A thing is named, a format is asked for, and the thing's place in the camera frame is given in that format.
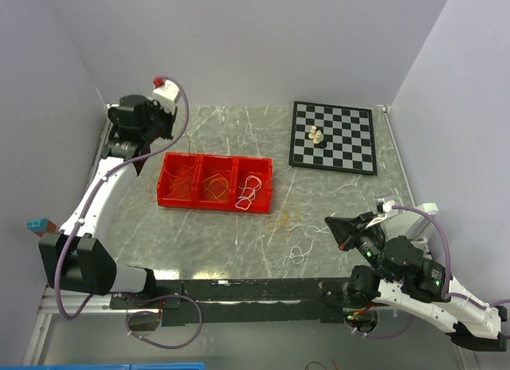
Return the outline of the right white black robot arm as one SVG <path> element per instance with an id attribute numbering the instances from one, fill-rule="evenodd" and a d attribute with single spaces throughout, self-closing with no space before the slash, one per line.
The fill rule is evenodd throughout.
<path id="1" fill-rule="evenodd" d="M 371 212 L 325 220 L 339 250 L 357 250 L 367 261 L 355 266 L 340 290 L 327 291 L 343 307 L 384 304 L 436 326 L 457 346 L 475 352 L 504 352 L 503 305 L 472 295 L 441 263 L 426 257 L 405 235 L 388 238 Z"/>

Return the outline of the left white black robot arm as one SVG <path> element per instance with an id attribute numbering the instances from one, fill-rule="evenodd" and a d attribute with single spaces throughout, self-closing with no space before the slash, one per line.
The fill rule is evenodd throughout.
<path id="1" fill-rule="evenodd" d="M 172 137 L 180 96 L 156 89 L 151 97 L 124 96 L 108 109 L 112 128 L 91 185 L 58 231 L 45 232 L 39 242 L 52 288 L 92 295 L 128 293 L 140 308 L 154 304 L 153 271 L 117 263 L 102 241 L 120 200 L 139 176 L 151 143 Z"/>

